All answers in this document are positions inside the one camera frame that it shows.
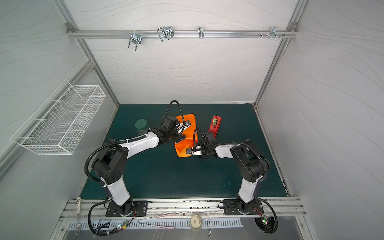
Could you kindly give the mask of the orange wrapping paper sheet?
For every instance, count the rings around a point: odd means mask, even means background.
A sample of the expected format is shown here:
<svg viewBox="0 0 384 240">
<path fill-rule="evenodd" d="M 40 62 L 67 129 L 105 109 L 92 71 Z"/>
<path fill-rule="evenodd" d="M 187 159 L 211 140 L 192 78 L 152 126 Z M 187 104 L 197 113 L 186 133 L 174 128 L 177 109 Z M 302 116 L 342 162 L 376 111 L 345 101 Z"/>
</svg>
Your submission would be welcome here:
<svg viewBox="0 0 384 240">
<path fill-rule="evenodd" d="M 192 156 L 187 154 L 187 149 L 192 148 L 194 145 L 193 133 L 194 130 L 197 128 L 196 117 L 194 114 L 184 115 L 184 119 L 186 122 L 190 121 L 191 125 L 182 133 L 182 135 L 185 135 L 186 138 L 179 143 L 175 143 L 175 150 L 177 152 L 178 157 L 180 158 L 187 158 Z"/>
</svg>

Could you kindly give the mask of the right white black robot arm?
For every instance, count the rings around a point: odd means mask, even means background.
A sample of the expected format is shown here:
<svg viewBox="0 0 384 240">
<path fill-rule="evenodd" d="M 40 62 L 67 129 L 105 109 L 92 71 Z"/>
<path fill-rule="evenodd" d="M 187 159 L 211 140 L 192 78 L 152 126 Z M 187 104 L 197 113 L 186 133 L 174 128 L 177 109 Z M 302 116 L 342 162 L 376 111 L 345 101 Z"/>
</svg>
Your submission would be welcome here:
<svg viewBox="0 0 384 240">
<path fill-rule="evenodd" d="M 260 185 L 267 178 L 270 169 L 269 160 L 251 139 L 219 143 L 213 134 L 206 133 L 202 142 L 194 143 L 190 153 L 199 155 L 202 159 L 213 156 L 235 160 L 242 176 L 241 187 L 236 196 L 237 208 L 242 214 L 251 211 L 258 202 Z"/>
</svg>

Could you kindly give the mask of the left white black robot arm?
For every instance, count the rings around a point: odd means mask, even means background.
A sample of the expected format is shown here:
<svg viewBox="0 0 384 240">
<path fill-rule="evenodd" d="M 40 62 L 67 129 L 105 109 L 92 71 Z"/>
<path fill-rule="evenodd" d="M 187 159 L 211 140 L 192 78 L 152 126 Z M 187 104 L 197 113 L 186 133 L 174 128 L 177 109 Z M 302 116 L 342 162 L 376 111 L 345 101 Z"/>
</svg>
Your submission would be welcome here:
<svg viewBox="0 0 384 240">
<path fill-rule="evenodd" d="M 132 197 L 123 179 L 127 160 L 138 153 L 168 143 L 169 140 L 181 142 L 186 138 L 183 132 L 190 126 L 191 122 L 184 117 L 179 121 L 175 117 L 166 116 L 161 125 L 148 130 L 146 134 L 121 141 L 112 139 L 87 158 L 85 174 L 105 189 L 108 200 L 117 208 L 118 214 L 127 216 L 133 208 Z"/>
</svg>

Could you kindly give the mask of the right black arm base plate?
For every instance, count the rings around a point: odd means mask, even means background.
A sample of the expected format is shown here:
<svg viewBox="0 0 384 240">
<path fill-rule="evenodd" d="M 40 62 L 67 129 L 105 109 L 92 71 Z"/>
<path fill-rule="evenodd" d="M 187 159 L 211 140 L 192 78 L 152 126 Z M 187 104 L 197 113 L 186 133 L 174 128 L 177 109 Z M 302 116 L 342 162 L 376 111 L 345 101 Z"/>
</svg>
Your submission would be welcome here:
<svg viewBox="0 0 384 240">
<path fill-rule="evenodd" d="M 244 203 L 241 199 L 224 199 L 221 208 L 226 216 L 232 215 L 263 215 L 264 209 L 261 201 L 253 199 Z"/>
</svg>

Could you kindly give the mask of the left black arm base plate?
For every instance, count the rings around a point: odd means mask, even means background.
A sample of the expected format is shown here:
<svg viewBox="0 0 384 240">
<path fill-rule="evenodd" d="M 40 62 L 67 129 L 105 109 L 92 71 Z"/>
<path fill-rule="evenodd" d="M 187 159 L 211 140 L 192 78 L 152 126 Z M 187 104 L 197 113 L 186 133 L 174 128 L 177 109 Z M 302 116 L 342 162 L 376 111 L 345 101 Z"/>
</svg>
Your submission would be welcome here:
<svg viewBox="0 0 384 240">
<path fill-rule="evenodd" d="M 106 217 L 145 217 L 147 207 L 148 201 L 128 201 L 123 206 L 118 206 L 112 201 L 107 207 Z"/>
</svg>

